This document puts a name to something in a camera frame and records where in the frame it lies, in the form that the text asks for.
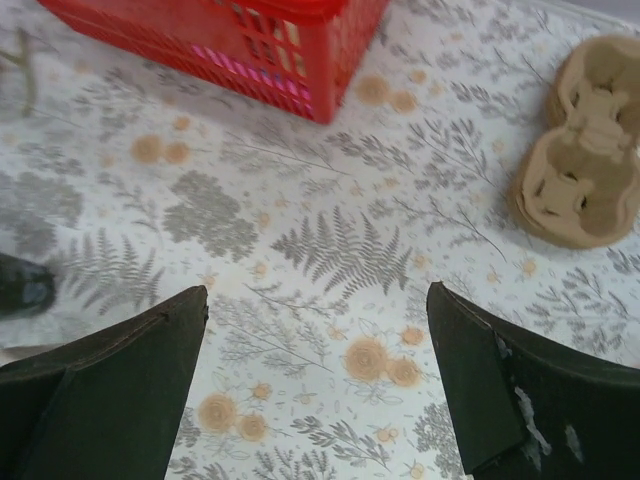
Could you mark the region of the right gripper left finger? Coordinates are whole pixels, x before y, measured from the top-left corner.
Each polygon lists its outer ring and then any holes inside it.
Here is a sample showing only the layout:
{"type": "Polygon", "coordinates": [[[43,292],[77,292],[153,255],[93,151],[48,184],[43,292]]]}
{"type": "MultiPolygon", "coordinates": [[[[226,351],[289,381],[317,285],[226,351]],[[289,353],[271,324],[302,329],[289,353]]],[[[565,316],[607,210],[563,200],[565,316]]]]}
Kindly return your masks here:
{"type": "Polygon", "coordinates": [[[190,287],[1,368],[4,479],[162,479],[208,320],[190,287]]]}

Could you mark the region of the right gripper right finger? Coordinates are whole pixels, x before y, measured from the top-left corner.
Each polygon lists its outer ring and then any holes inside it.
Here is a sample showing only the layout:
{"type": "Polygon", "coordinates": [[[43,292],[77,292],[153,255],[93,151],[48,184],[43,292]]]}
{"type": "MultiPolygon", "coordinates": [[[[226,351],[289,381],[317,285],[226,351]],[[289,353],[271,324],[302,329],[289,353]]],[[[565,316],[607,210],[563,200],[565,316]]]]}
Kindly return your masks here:
{"type": "Polygon", "coordinates": [[[466,474],[638,478],[638,370],[509,323],[441,282],[426,312],[466,474]]]}

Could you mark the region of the black cup lid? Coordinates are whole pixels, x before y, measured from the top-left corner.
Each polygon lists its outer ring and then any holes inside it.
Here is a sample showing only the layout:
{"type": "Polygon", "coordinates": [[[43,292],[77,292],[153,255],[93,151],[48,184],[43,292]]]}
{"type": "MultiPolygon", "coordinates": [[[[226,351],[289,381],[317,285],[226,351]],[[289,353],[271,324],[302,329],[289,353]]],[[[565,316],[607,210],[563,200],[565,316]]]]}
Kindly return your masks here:
{"type": "Polygon", "coordinates": [[[55,276],[49,268],[1,254],[2,320],[39,315],[55,300],[55,276]]]}

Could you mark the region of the red plastic shopping basket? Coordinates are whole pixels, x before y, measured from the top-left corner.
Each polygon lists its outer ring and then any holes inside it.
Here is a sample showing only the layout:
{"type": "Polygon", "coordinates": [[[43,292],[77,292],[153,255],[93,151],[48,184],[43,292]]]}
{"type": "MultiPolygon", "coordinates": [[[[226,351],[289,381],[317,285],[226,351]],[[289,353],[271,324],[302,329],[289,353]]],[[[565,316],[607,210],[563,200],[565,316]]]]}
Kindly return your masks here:
{"type": "Polygon", "coordinates": [[[387,0],[41,0],[78,33],[332,122],[387,0]]]}

